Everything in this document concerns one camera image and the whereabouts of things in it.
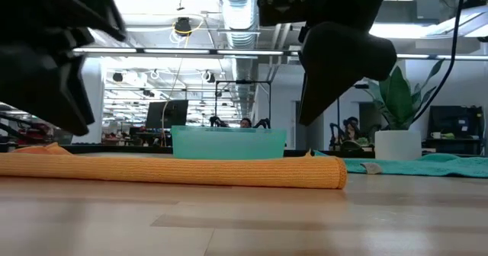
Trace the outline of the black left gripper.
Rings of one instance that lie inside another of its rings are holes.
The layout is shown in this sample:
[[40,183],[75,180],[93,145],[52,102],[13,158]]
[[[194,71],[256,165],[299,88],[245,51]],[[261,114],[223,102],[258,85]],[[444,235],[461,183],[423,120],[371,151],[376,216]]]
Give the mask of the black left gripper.
[[[0,46],[27,46],[51,55],[94,43],[91,30],[127,38],[114,0],[0,0]],[[95,118],[82,77],[84,56],[55,66],[8,62],[0,70],[0,101],[76,136]]]

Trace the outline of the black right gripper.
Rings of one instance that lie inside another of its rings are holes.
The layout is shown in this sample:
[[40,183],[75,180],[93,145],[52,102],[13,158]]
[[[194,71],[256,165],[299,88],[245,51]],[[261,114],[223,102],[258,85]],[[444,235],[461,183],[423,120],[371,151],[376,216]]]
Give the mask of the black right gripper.
[[301,124],[310,125],[363,78],[383,81],[388,77],[397,62],[394,45],[368,32],[383,1],[257,1],[262,26],[297,22],[316,25],[308,31],[299,55],[304,69]]

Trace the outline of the teal microfiber towel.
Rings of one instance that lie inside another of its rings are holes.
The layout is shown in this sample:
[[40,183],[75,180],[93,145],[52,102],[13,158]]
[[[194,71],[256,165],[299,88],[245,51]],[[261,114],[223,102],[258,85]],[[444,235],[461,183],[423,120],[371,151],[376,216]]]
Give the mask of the teal microfiber towel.
[[376,165],[379,174],[488,179],[488,158],[485,157],[432,153],[412,161],[344,158],[344,162],[347,172],[355,174],[370,174],[365,166]]

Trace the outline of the orange microfiber towel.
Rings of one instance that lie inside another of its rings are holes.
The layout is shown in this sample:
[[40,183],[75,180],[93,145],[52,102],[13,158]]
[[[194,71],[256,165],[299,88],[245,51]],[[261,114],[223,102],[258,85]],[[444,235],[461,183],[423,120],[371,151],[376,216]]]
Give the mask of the orange microfiber towel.
[[333,156],[267,160],[89,157],[56,143],[0,153],[0,176],[250,187],[342,189],[345,162]]

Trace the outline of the translucent teal plastic basket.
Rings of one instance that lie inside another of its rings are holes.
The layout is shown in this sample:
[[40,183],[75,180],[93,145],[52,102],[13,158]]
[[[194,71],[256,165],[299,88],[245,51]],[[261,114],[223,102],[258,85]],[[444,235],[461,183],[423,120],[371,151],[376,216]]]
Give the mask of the translucent teal plastic basket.
[[173,155],[182,159],[259,160],[282,158],[287,132],[262,128],[173,126]]

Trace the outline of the white pillar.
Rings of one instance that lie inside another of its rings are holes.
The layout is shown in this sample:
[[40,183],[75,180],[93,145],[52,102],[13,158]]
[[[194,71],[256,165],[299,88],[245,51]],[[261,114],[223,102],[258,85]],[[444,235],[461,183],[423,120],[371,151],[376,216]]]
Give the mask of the white pillar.
[[102,59],[87,58],[81,73],[95,121],[88,125],[88,134],[84,136],[73,136],[72,144],[99,144],[102,135],[105,79],[105,70],[102,65]]

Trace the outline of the person with headphones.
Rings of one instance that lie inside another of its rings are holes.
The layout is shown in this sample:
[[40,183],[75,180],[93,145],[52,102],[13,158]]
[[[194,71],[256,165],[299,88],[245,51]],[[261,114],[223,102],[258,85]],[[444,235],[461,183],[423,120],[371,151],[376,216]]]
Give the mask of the person with headphones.
[[339,128],[336,139],[339,150],[343,152],[362,151],[364,147],[369,146],[369,140],[365,138],[358,128],[358,119],[349,117],[342,122],[343,128]]

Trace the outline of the green plant in white pot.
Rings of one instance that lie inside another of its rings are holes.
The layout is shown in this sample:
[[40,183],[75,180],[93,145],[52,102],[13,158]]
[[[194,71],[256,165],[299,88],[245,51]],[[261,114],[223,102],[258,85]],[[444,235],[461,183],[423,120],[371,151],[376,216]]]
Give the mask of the green plant in white pot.
[[395,67],[387,79],[368,81],[365,90],[372,98],[374,106],[387,121],[385,130],[374,134],[375,158],[380,160],[411,161],[422,156],[422,138],[410,126],[422,106],[431,97],[435,88],[425,91],[429,79],[434,77],[443,64],[439,60],[430,70],[427,79],[414,87],[403,76],[400,67]]

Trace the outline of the black background monitor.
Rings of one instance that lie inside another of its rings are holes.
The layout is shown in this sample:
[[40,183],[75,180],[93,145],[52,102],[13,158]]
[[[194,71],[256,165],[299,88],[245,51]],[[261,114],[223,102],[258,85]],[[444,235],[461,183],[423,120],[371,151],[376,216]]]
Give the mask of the black background monitor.
[[188,100],[152,102],[146,116],[146,128],[165,129],[184,126],[187,122]]

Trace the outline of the overhead LED light bar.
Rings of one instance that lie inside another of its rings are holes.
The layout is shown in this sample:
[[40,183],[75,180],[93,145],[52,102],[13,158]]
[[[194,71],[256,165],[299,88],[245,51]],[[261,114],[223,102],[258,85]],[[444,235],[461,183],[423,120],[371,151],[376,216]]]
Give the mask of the overhead LED light bar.
[[[87,53],[98,56],[291,56],[298,57],[298,51],[290,50],[215,50],[215,49],[171,49],[171,48],[110,48],[82,47],[74,53]],[[449,55],[437,54],[397,54],[398,59],[450,60]],[[488,55],[456,55],[455,60],[469,62],[488,62]]]

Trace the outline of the black shelf unit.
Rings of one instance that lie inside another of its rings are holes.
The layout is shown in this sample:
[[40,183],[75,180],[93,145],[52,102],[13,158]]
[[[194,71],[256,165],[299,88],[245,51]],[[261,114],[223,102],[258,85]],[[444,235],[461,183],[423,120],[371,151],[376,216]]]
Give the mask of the black shelf unit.
[[[482,155],[483,108],[477,106],[431,106],[424,146],[440,153]],[[441,132],[440,139],[431,133]]]

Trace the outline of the black metal table frame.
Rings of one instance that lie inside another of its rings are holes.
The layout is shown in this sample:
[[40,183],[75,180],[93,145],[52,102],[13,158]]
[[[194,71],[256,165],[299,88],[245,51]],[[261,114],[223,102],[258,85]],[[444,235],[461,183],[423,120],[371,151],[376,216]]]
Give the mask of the black metal table frame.
[[[9,152],[11,149],[19,147],[17,144],[0,143],[0,152]],[[95,144],[75,144],[61,146],[67,151],[73,154],[88,154],[88,153],[101,153],[101,152],[125,152],[125,153],[151,153],[151,154],[172,154],[172,148],[159,148],[159,147],[143,147],[143,146],[108,146],[108,145],[95,145]],[[304,156],[306,150],[294,150],[285,149],[284,157],[300,157]],[[338,152],[338,151],[321,151],[326,155],[334,155],[341,158],[375,158],[374,152]],[[467,154],[454,154],[462,158],[482,157],[481,155],[467,155]]]

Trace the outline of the silver ventilation duct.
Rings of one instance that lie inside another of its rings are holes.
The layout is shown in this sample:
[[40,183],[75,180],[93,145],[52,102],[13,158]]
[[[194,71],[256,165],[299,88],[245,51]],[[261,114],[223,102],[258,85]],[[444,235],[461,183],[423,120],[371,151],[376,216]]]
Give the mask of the silver ventilation duct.
[[[222,16],[227,45],[231,50],[251,50],[257,46],[258,27],[257,0],[221,0]],[[232,61],[235,80],[255,81],[257,79],[257,60],[235,58]]]

